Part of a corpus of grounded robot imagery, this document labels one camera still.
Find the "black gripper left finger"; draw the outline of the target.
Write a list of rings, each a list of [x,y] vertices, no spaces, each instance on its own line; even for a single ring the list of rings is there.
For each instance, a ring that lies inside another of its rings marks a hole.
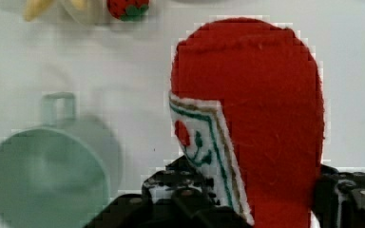
[[[214,187],[180,157],[145,180],[140,194],[119,196],[83,228],[253,228],[221,205]]]

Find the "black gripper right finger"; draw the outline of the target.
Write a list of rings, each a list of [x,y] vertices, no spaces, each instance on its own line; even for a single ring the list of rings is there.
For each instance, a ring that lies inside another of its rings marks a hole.
[[[320,228],[365,228],[365,173],[322,165],[312,212]]]

